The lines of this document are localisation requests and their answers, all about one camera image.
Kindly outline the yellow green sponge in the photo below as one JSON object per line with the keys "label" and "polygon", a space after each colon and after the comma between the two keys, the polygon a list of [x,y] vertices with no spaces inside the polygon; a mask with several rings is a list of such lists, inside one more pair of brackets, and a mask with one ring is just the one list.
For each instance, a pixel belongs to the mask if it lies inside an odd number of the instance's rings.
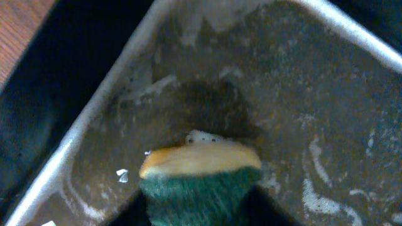
{"label": "yellow green sponge", "polygon": [[185,144],[149,152],[139,189],[152,225],[248,225],[245,201],[262,170],[254,148],[192,130]]}

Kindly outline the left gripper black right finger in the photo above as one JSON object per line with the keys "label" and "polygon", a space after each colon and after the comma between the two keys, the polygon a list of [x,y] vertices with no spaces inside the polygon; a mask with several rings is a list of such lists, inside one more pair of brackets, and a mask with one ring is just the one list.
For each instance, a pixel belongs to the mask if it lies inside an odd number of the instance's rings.
{"label": "left gripper black right finger", "polygon": [[260,186],[254,186],[245,197],[244,212],[249,226],[298,226],[298,221]]}

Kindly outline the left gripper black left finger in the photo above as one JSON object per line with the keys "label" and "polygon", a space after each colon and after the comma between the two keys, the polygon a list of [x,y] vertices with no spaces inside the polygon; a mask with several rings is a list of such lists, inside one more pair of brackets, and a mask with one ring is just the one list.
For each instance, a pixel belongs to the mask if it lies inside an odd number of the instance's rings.
{"label": "left gripper black left finger", "polygon": [[106,226],[151,226],[146,211],[146,197],[137,190],[115,215],[106,220]]}

